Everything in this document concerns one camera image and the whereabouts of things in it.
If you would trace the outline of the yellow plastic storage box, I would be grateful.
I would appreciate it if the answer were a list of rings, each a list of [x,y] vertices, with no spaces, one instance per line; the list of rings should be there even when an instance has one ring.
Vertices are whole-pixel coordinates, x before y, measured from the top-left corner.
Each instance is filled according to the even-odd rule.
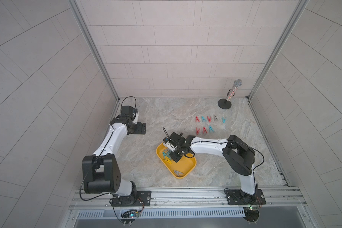
[[[157,149],[156,149],[156,154],[159,157],[159,159],[161,160],[161,162],[166,166],[166,168],[169,170],[169,172],[175,177],[173,171],[177,170],[180,171],[184,174],[184,176],[182,178],[177,178],[177,179],[183,179],[185,178],[195,167],[197,164],[197,160],[195,157],[193,158],[186,158],[185,156],[182,157],[179,162],[174,162],[171,159],[172,164],[169,164],[167,162],[164,161],[163,159],[163,152],[171,152],[171,150],[169,150],[167,147],[165,147],[163,145],[163,143],[161,143],[160,145],[158,145]]]

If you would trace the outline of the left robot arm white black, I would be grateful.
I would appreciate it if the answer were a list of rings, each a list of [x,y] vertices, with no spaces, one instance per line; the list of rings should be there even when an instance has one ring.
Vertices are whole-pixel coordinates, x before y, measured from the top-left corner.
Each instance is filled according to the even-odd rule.
[[[82,186],[85,193],[112,193],[119,197],[134,195],[135,184],[122,179],[116,156],[127,135],[145,133],[146,124],[138,122],[138,110],[129,105],[122,106],[120,114],[111,120],[99,148],[82,160]]]

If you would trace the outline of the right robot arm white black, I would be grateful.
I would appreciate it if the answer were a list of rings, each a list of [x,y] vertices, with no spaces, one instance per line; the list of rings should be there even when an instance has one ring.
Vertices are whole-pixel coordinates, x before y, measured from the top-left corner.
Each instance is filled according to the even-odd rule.
[[[178,162],[182,157],[211,154],[225,158],[232,170],[239,175],[242,196],[253,196],[257,191],[254,178],[255,150],[235,135],[227,139],[203,139],[194,135],[186,138],[172,133],[163,144],[171,150],[170,157]]]

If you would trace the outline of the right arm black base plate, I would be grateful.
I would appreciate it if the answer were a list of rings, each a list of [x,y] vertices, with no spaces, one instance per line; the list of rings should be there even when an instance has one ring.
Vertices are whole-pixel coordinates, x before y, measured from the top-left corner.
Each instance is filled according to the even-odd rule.
[[[228,205],[265,205],[265,196],[261,189],[257,189],[254,195],[244,193],[242,190],[224,189]]]

